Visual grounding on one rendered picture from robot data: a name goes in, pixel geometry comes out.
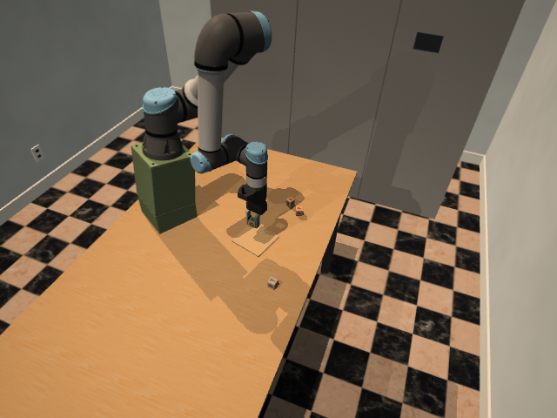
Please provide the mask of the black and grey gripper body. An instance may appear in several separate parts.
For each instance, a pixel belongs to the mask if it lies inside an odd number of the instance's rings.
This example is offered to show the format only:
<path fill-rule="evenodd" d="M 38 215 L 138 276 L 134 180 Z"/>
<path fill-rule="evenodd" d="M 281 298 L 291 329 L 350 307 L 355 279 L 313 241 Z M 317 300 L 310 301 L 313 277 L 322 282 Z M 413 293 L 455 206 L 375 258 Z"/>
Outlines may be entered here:
<path fill-rule="evenodd" d="M 262 179 L 247 177 L 246 184 L 238 189 L 238 198 L 246 201 L 246 209 L 262 215 L 267 211 L 267 175 Z"/>

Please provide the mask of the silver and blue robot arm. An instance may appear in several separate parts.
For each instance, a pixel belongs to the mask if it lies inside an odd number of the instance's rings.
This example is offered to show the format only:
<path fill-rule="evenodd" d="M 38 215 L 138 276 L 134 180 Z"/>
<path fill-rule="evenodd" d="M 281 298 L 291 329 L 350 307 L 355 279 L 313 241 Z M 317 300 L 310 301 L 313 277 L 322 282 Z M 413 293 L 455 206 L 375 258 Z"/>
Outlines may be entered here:
<path fill-rule="evenodd" d="M 195 79 L 180 90 L 159 87 L 144 94 L 143 154 L 154 160 L 179 157 L 183 145 L 178 123 L 198 118 L 198 151 L 191 155 L 191 165 L 197 173 L 211 172 L 238 161 L 245 165 L 249 178 L 264 178 L 268 160 L 265 144 L 248 144 L 232 134 L 221 140 L 223 92 L 224 82 L 237 67 L 247 64 L 255 54 L 267 51 L 271 42 L 271 26 L 260 12 L 212 17 L 196 43 L 194 66 L 198 75 Z"/>

